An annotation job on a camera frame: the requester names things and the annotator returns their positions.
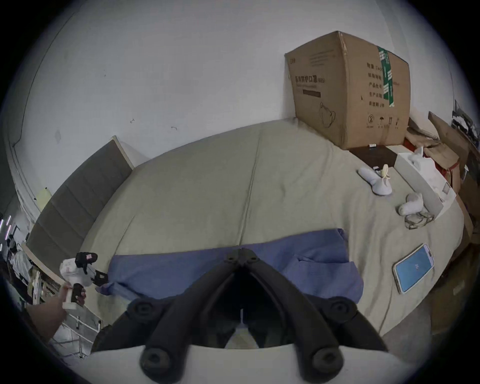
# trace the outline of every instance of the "white phone case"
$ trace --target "white phone case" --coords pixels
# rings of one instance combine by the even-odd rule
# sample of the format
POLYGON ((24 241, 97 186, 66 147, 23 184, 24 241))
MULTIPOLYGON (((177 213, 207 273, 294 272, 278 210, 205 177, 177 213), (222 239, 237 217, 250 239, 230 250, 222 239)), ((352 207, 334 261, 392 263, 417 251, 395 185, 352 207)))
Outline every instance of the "white phone case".
POLYGON ((407 293, 409 290, 411 290, 414 286, 416 286, 419 282, 421 282, 423 280, 423 278, 432 270, 434 265, 435 265, 435 260, 433 259, 432 252, 430 251, 430 248, 429 248, 428 244, 425 244, 425 243, 423 243, 421 246, 417 247, 414 251, 412 251, 410 254, 405 256, 402 260, 396 262, 393 265, 392 270, 393 270, 393 275, 394 275, 394 278, 395 278, 395 283, 396 283, 396 287, 398 289, 398 292, 401 293, 401 294, 407 293), (425 274, 414 285, 412 285, 406 291, 402 291, 402 286, 400 284, 400 278, 398 277, 398 274, 396 272, 396 266, 399 265, 405 259, 408 259, 411 255, 413 255, 416 251, 418 251, 419 249, 421 249, 423 247, 426 247, 427 254, 430 256, 429 260, 431 261, 431 267, 427 272, 425 272, 425 274))

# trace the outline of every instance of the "phone screen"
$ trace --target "phone screen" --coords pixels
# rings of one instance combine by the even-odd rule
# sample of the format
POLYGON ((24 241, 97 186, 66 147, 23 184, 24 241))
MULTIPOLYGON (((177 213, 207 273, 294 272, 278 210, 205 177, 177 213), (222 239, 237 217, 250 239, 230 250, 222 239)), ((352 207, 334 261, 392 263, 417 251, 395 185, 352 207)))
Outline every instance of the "phone screen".
POLYGON ((412 288, 433 266, 433 260, 424 245, 395 266, 402 291, 412 288))

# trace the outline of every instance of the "smartphone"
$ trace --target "smartphone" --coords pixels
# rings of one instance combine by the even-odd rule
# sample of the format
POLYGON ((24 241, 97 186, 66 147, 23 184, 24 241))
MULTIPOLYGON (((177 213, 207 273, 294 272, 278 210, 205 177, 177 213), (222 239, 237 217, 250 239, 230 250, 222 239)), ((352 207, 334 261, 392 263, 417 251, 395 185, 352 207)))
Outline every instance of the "smartphone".
POLYGON ((398 292, 408 292, 433 268, 433 256, 427 244, 422 244, 393 266, 398 292))

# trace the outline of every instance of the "clutter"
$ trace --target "clutter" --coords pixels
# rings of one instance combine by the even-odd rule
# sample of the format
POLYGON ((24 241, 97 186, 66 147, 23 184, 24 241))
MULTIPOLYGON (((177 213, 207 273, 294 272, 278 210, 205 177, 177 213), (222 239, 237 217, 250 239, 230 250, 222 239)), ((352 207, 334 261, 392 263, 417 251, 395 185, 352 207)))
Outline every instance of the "clutter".
POLYGON ((415 192, 422 194, 425 207, 438 218, 452 205, 456 194, 435 167, 435 162, 421 154, 422 148, 413 154, 399 153, 395 169, 415 192))
POLYGON ((462 179, 460 177, 460 165, 458 163, 453 168, 447 170, 444 177, 447 180, 447 183, 453 188, 455 193, 460 192, 462 179))
POLYGON ((72 288, 67 292, 67 298, 62 304, 64 309, 79 308, 77 297, 84 287, 95 284, 100 286, 108 282, 108 275, 93 269, 91 264, 97 261, 98 255, 93 252, 78 252, 75 258, 65 259, 60 264, 60 274, 72 288))
POLYGON ((384 145, 352 148, 350 153, 354 154, 370 168, 382 167, 384 164, 393 167, 396 160, 396 153, 384 145))
POLYGON ((473 143, 468 139, 463 132, 452 128, 446 121, 442 120, 435 114, 429 112, 428 119, 436 127, 440 140, 451 148, 459 157, 460 169, 463 169, 467 163, 468 154, 480 159, 480 153, 473 143))
POLYGON ((423 209, 423 196, 421 193, 413 192, 407 196, 407 202, 398 208, 400 216, 407 216, 418 213, 423 209))
POLYGON ((423 206, 422 194, 417 192, 408 194, 407 202, 398 208, 398 214, 405 216, 405 226, 408 229, 424 227, 434 219, 423 206))
POLYGON ((480 220, 480 185, 470 173, 465 176, 465 181, 462 183, 458 194, 465 203, 468 212, 477 220, 480 220))
POLYGON ((447 331, 463 311, 475 284, 479 249, 470 245, 467 253, 452 263, 430 293, 432 334, 447 331))
POLYGON ((358 174, 366 180, 371 186, 372 191, 379 196, 387 196, 392 193, 392 186, 388 181, 388 165, 384 164, 380 175, 371 168, 362 167, 358 170, 358 174))
POLYGON ((422 209, 420 212, 406 215, 405 226, 408 229, 417 229, 426 226, 428 223, 431 223, 433 219, 434 216, 430 212, 422 209))
POLYGON ((422 115, 415 107, 410 107, 410 118, 408 119, 408 126, 416 132, 430 137, 434 140, 439 140, 440 136, 437 129, 430 120, 422 115))
POLYGON ((480 221, 480 162, 473 152, 468 155, 467 168, 459 194, 468 212, 480 221))
POLYGON ((468 127, 465 120, 461 116, 453 116, 452 117, 452 124, 457 126, 459 129, 463 129, 463 132, 468 133, 470 128, 468 127))
POLYGON ((462 241, 460 245, 455 249, 453 252, 452 258, 450 259, 450 262, 454 261, 458 256, 462 254, 462 252, 465 250, 465 248, 470 244, 470 241, 472 239, 473 235, 473 223, 470 218, 470 215, 468 214, 467 208, 465 207, 465 204, 463 204, 462 199, 460 196, 457 195, 456 201, 458 205, 460 206, 460 209, 462 210, 463 213, 463 235, 462 235, 462 241))
POLYGON ((424 148, 424 153, 434 160, 442 174, 442 170, 453 169, 458 164, 458 155, 445 144, 424 148))
POLYGON ((403 143, 410 71, 401 58, 339 31, 285 56, 297 118, 342 149, 403 143))

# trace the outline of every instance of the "bed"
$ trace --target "bed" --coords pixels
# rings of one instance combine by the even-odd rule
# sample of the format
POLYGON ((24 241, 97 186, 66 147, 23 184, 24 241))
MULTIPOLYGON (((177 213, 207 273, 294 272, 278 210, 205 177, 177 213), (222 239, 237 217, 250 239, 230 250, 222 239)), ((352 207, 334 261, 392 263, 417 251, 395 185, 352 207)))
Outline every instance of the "bed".
MULTIPOLYGON (((359 310, 383 335, 415 309, 440 277, 460 244, 463 214, 454 202, 434 222, 408 230, 396 208, 412 189, 390 168, 394 192, 376 196, 356 173, 363 165, 297 119, 211 136, 133 169, 104 204, 79 249, 98 253, 95 267, 107 272, 113 255, 252 244, 342 228, 350 260, 364 281, 359 310), (424 242, 435 267, 400 295, 392 265, 424 242)), ((41 250, 33 248, 42 262, 41 250)), ((85 305, 112 323, 128 301, 100 295, 91 286, 85 305)))

